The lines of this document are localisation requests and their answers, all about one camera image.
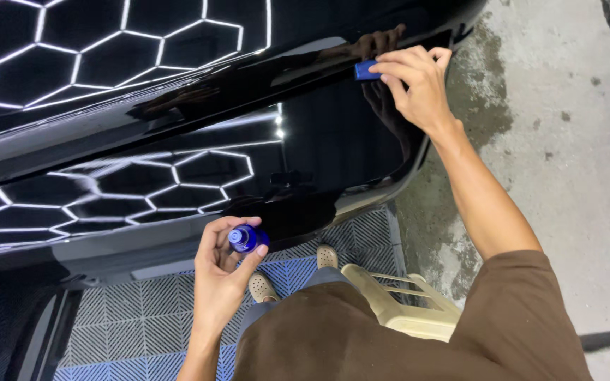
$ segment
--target plastic stool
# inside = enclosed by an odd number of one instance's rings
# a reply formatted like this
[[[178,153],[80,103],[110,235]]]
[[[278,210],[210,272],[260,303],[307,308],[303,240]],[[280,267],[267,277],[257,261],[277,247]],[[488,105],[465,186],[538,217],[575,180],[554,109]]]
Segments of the plastic stool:
[[[460,310],[437,290],[430,287],[425,278],[418,274],[409,274],[408,278],[400,278],[369,273],[356,264],[346,264],[342,273],[359,288],[361,294],[369,301],[380,324],[417,338],[449,342],[460,318]],[[423,291],[386,287],[378,283],[374,277],[415,283]],[[400,304],[388,291],[422,296],[430,308]]]

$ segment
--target leg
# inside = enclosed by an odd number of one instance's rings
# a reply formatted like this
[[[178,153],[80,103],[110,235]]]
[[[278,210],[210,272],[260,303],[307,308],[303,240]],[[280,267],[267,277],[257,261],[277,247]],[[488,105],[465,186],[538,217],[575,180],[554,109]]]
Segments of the leg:
[[[315,271],[315,273],[312,274],[308,281],[305,282],[303,288],[308,288],[312,287],[313,285],[319,285],[321,283],[328,282],[346,282],[354,286],[349,279],[345,278],[345,275],[343,275],[340,270],[335,267],[326,266]]]
[[[256,271],[249,278],[249,291],[256,303],[246,311],[246,315],[241,320],[237,342],[241,340],[241,335],[251,324],[278,306],[280,302],[275,289],[262,271]]]
[[[261,316],[270,312],[274,307],[277,307],[280,302],[262,302],[255,303],[253,306],[246,311],[246,315],[241,320],[241,327],[239,328],[239,333],[237,334],[237,342],[241,339],[241,335],[244,334],[244,331],[256,320],[260,319]]]
[[[357,288],[338,270],[338,254],[335,249],[322,244],[317,248],[317,271],[305,282],[303,288],[329,282],[346,282]]]

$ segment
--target shoe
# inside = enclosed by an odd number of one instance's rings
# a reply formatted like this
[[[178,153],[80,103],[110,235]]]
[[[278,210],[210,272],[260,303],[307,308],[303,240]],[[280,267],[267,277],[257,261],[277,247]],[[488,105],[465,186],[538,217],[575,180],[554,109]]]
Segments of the shoe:
[[[249,278],[249,291],[253,300],[258,303],[263,303],[266,297],[271,296],[275,300],[280,300],[276,294],[272,283],[267,279],[267,276],[262,271],[256,271]]]
[[[338,254],[333,247],[322,243],[317,248],[317,268],[327,266],[338,268]]]

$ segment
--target concrete floor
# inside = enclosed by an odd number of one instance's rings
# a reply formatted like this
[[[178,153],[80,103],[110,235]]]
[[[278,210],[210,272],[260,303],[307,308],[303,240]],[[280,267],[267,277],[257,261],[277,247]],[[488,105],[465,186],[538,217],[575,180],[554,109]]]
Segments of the concrete floor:
[[[579,334],[610,330],[610,28],[599,0],[490,0],[449,103],[529,219]],[[409,272],[462,307],[481,265],[434,150],[397,198]],[[610,349],[588,355],[610,380]]]

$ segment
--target blue applicator pad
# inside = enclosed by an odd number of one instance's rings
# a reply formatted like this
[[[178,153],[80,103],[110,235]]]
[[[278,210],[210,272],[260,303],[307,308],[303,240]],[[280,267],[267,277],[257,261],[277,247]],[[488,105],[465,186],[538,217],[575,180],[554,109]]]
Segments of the blue applicator pad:
[[[381,73],[369,73],[369,68],[377,63],[376,60],[367,60],[354,65],[354,80],[369,81],[372,79],[379,79]]]

